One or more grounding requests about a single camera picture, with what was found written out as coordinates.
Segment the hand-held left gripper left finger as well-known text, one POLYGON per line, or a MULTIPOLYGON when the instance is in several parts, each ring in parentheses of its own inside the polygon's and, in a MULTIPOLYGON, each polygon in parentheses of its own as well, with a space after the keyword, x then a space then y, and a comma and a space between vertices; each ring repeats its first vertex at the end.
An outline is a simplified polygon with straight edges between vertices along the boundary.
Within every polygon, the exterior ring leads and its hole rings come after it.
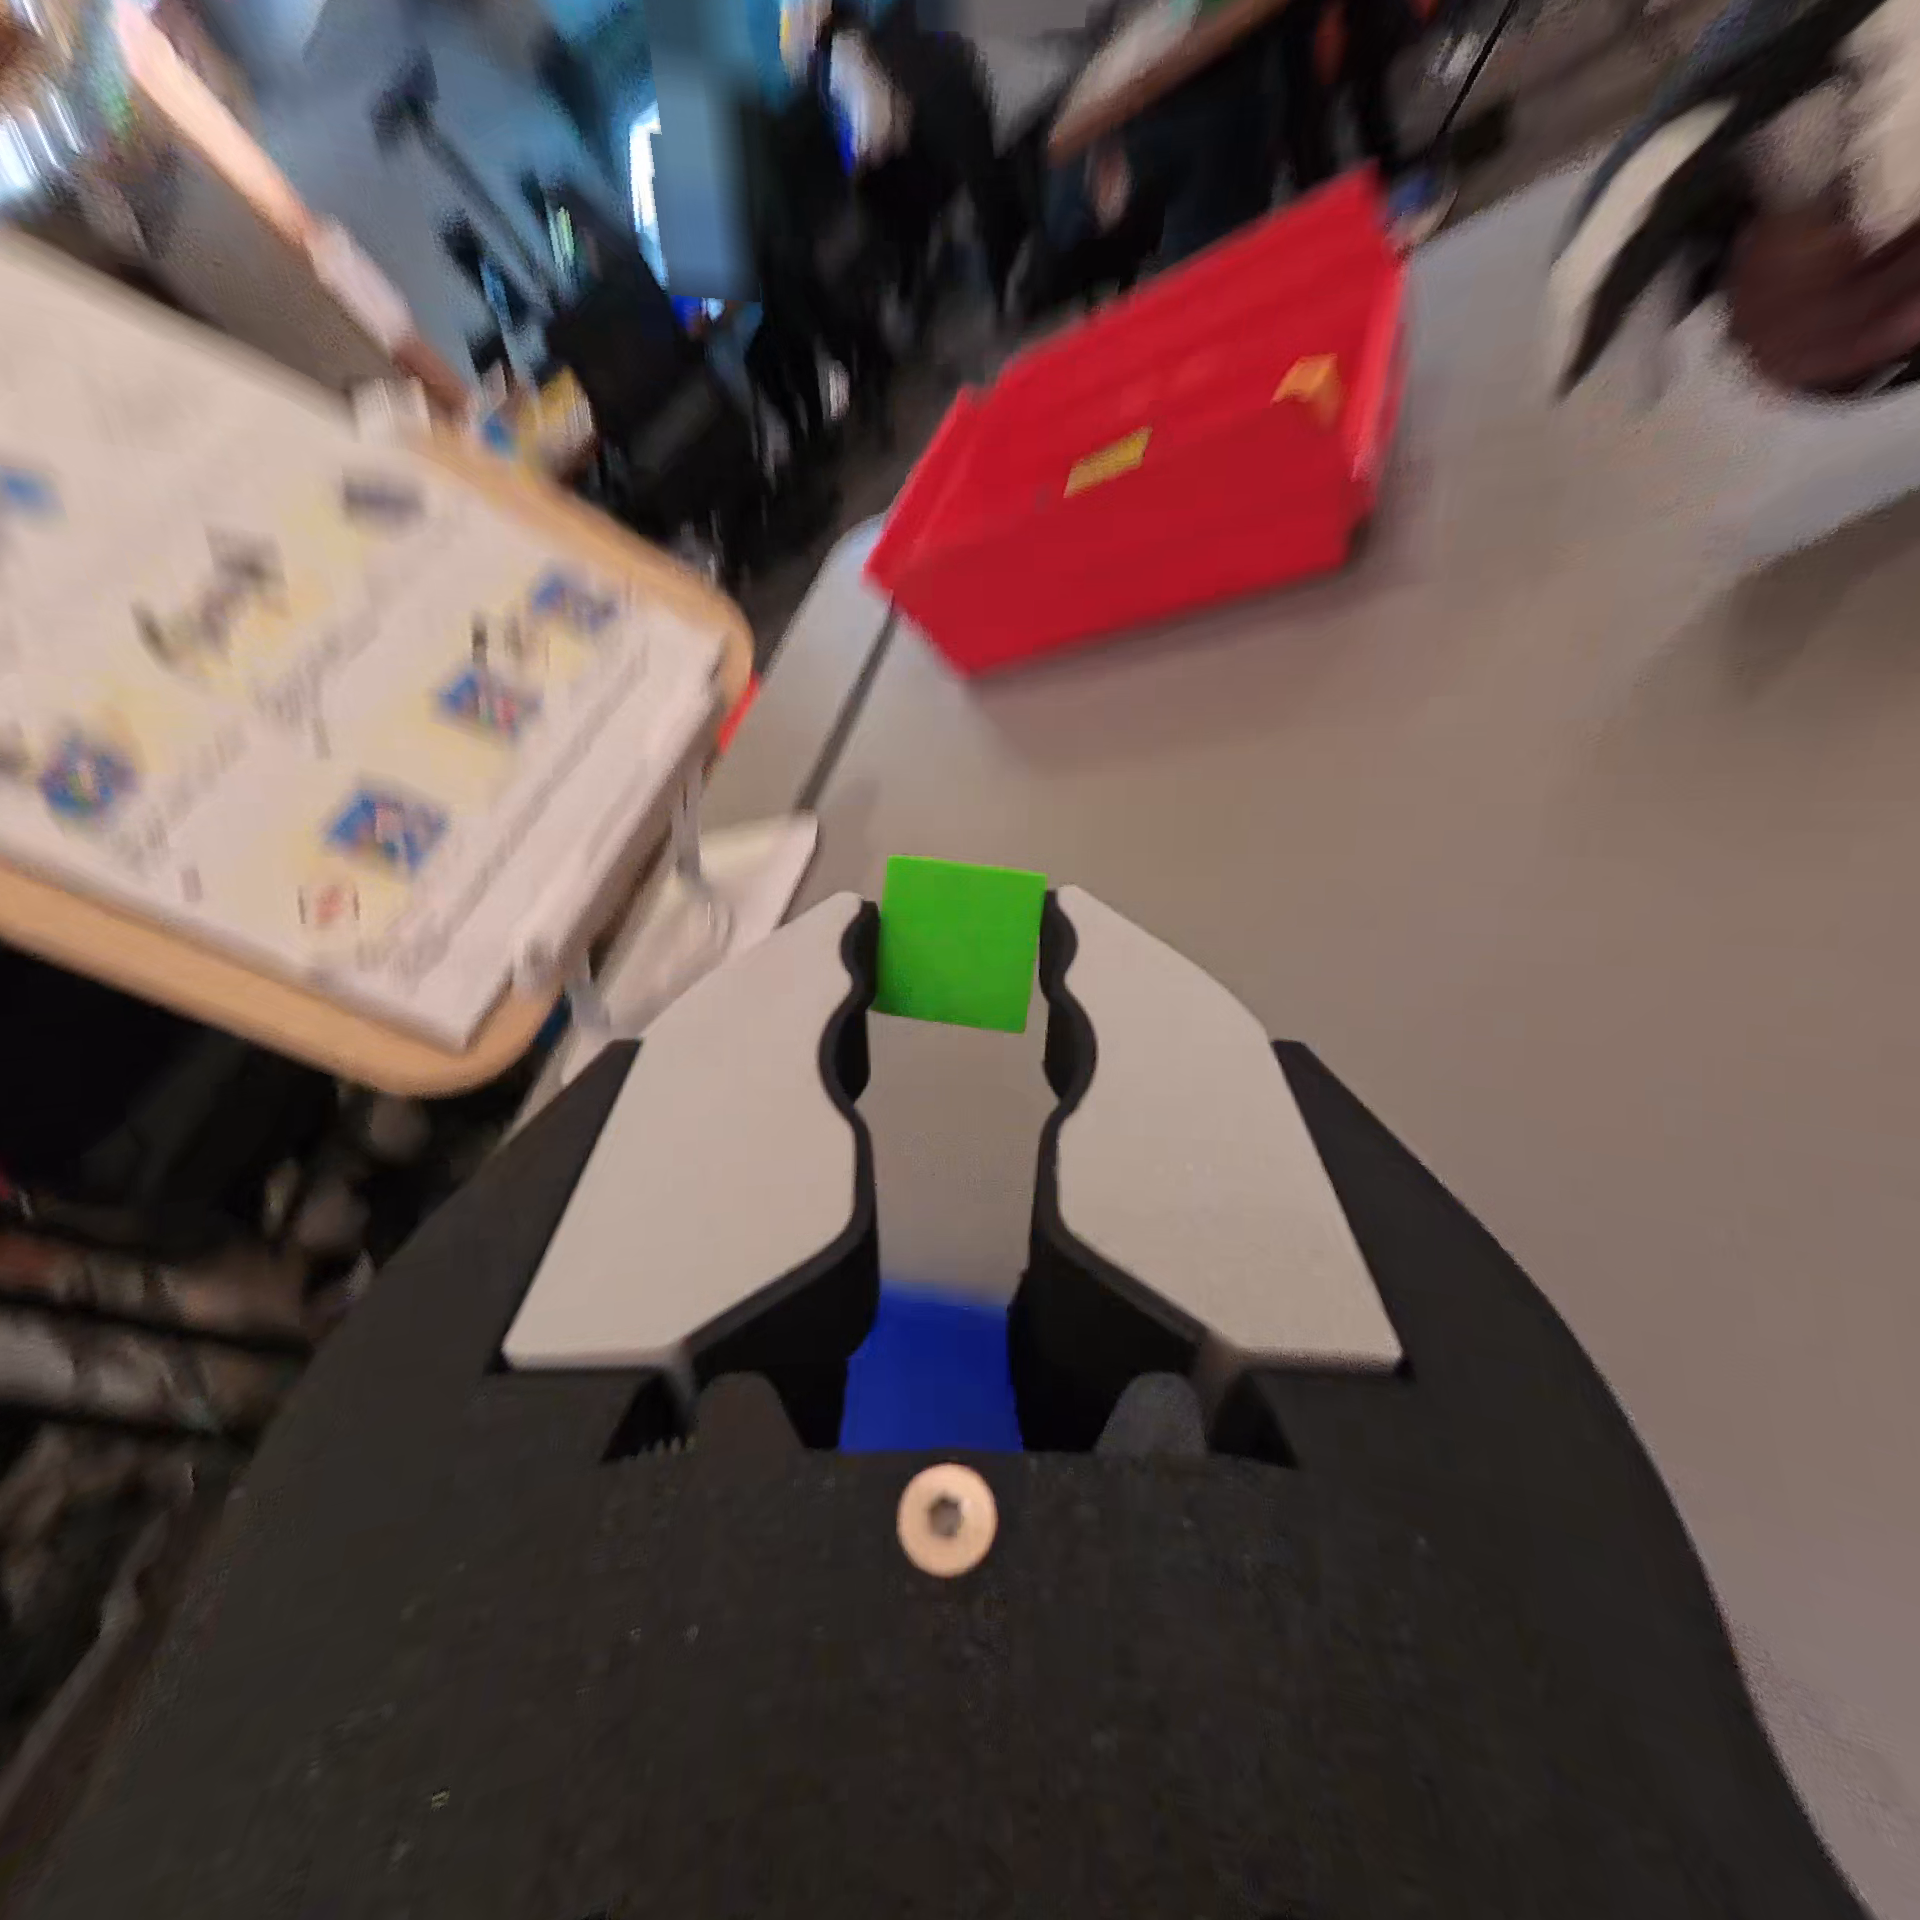
POLYGON ((878 910, 832 894, 691 985, 636 1043, 501 1342, 517 1374, 749 1365, 791 1303, 840 1362, 878 1299, 859 1114, 878 910))

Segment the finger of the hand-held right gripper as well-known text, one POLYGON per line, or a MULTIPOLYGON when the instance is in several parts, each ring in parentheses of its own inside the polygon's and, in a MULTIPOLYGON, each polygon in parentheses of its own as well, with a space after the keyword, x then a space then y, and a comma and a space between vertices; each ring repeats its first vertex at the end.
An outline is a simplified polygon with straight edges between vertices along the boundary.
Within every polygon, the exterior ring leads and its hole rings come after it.
POLYGON ((1610 361, 1644 404, 1667 393, 1674 336, 1745 219, 1770 117, 1759 100, 1712 95, 1621 140, 1597 167, 1549 260, 1549 395, 1567 401, 1610 361))

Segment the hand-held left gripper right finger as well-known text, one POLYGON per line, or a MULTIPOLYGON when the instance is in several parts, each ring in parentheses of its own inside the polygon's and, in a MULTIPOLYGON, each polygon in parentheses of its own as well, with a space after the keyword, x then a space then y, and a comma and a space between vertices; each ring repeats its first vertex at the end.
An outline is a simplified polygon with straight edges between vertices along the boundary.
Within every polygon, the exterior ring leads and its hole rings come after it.
POLYGON ((1262 1021, 1084 887, 1040 937, 1042 1123, 1021 1316, 1088 1377, 1390 1376, 1405 1348, 1262 1021))

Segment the person's right hand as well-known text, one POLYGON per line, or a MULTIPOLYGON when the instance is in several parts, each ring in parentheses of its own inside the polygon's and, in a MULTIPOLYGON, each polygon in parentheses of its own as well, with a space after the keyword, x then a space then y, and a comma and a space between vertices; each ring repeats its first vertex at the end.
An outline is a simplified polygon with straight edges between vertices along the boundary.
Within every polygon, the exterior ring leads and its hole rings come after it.
POLYGON ((1725 304, 1731 343, 1783 393, 1898 383, 1918 354, 1918 227, 1870 247, 1836 193, 1759 206, 1731 252, 1725 304))

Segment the blue plastic bin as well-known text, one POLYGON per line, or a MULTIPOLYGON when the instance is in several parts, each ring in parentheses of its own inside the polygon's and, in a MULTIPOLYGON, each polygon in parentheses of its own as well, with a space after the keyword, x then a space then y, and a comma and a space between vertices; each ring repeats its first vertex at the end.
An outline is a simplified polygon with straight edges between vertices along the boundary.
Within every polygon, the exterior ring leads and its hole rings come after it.
POLYGON ((1006 1303, 883 1283, 875 1324, 849 1362, 837 1447, 1021 1454, 1006 1303))

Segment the green wooden cube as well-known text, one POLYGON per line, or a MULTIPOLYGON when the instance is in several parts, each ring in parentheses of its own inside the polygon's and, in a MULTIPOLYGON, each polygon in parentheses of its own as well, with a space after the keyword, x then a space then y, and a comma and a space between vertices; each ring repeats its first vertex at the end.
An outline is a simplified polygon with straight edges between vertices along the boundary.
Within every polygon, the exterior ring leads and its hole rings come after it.
POLYGON ((890 856, 878 898, 884 1018, 1021 1036, 1029 1026, 1049 878, 932 856, 890 856))

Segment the red plastic bin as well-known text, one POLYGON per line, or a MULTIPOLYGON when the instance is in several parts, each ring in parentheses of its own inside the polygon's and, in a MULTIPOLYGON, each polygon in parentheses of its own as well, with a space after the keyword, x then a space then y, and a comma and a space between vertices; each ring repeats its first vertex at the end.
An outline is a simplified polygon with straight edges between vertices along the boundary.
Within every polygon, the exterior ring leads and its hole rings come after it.
POLYGON ((1332 573, 1398 434, 1408 262, 1371 166, 1239 227, 954 395, 883 520, 872 588, 967 677, 1332 573), (1336 354, 1332 423, 1273 404, 1336 354), (1143 466, 1062 497, 1143 427, 1143 466))

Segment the clipboard with instruction sheet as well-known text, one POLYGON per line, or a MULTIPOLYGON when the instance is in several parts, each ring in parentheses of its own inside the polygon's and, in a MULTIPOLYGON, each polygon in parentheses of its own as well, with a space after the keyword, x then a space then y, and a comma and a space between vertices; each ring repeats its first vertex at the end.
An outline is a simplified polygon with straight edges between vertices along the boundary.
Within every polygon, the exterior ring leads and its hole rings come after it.
POLYGON ((4 234, 4 945, 383 1092, 522 1057, 752 683, 608 515, 4 234))

